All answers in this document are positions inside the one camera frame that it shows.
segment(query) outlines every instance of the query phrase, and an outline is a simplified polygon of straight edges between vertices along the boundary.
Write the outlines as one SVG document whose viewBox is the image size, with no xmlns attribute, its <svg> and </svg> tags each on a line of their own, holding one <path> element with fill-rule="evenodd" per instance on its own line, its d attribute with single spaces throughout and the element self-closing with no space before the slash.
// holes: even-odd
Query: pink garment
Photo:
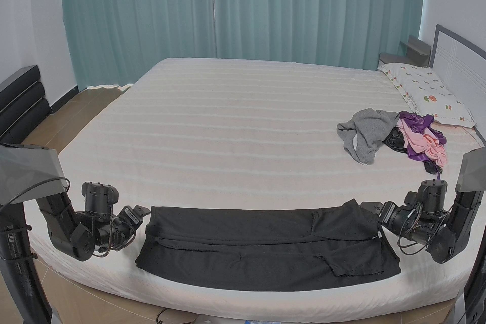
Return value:
<svg viewBox="0 0 486 324">
<path fill-rule="evenodd" d="M 398 120 L 397 127 L 403 133 L 405 148 L 410 144 L 410 147 L 415 152 L 423 152 L 437 166 L 443 167 L 447 163 L 444 146 L 439 144 L 437 137 L 428 128 L 425 129 L 423 135 L 421 133 L 414 133 L 403 119 Z"/>
</svg>

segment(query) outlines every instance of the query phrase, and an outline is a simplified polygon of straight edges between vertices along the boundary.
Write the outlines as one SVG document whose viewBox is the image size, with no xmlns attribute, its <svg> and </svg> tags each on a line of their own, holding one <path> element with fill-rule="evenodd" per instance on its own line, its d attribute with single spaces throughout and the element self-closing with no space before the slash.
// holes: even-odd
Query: purple satin cloth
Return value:
<svg viewBox="0 0 486 324">
<path fill-rule="evenodd" d="M 411 114 L 410 112 L 402 111 L 399 112 L 398 115 L 400 116 L 400 119 L 403 119 L 403 121 L 407 124 L 407 126 L 410 127 L 410 129 L 414 133 L 423 134 L 424 130 L 428 128 L 437 137 L 437 139 L 439 140 L 439 144 L 441 145 L 446 144 L 447 139 L 444 136 L 444 134 L 441 133 L 440 131 L 434 130 L 431 127 L 431 124 L 434 122 L 434 117 L 431 114 L 420 116 L 419 114 Z M 420 162 L 431 161 L 430 158 L 425 155 L 425 153 L 415 152 L 414 149 L 412 149 L 412 147 L 410 146 L 410 144 L 407 146 L 407 155 L 410 159 L 413 159 L 414 161 L 420 161 Z M 437 168 L 437 178 L 439 177 L 440 177 L 439 169 Z"/>
</svg>

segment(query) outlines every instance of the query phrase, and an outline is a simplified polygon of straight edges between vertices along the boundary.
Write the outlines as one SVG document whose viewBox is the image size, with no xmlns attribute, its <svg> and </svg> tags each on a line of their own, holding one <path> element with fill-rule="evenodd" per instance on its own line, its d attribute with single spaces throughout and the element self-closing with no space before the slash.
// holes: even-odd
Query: wooden floor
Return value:
<svg viewBox="0 0 486 324">
<path fill-rule="evenodd" d="M 119 88 L 87 89 L 75 96 L 58 112 L 47 117 L 24 143 L 47 146 L 59 153 L 97 114 L 122 94 Z M 64 278 L 41 259 L 35 260 L 49 302 L 58 309 L 64 324 L 149 324 L 162 309 L 98 291 Z M 453 301 L 401 313 L 349 321 L 355 324 L 439 324 Z M 0 278 L 0 321 L 21 324 L 8 290 Z M 168 309 L 164 324 L 181 324 L 195 320 L 197 314 Z"/>
</svg>

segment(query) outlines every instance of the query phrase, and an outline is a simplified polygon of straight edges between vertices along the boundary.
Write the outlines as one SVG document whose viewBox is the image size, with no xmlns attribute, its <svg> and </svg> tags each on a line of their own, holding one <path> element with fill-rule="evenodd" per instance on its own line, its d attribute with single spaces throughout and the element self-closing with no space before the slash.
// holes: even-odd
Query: black garment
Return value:
<svg viewBox="0 0 486 324">
<path fill-rule="evenodd" d="M 307 291 L 400 273 L 377 217 L 354 199 L 282 211 L 152 207 L 145 233 L 139 268 L 208 288 Z"/>
<path fill-rule="evenodd" d="M 401 131 L 394 127 L 388 136 L 383 140 L 383 143 L 390 147 L 392 150 L 407 153 L 407 149 L 404 148 L 405 140 L 403 139 L 403 134 Z M 423 161 L 425 171 L 430 174 L 437 174 L 437 172 L 442 173 L 442 168 L 437 166 L 432 161 Z"/>
</svg>

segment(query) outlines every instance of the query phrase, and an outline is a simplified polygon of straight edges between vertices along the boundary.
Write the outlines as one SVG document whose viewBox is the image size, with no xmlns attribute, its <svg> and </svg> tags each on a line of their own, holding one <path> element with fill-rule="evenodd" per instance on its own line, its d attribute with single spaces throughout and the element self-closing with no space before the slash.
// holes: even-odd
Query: pillow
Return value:
<svg viewBox="0 0 486 324">
<path fill-rule="evenodd" d="M 378 70 L 392 81 L 413 112 L 431 114 L 442 124 L 467 128 L 476 124 L 469 109 L 447 90 L 431 68 L 391 63 L 380 65 Z"/>
</svg>

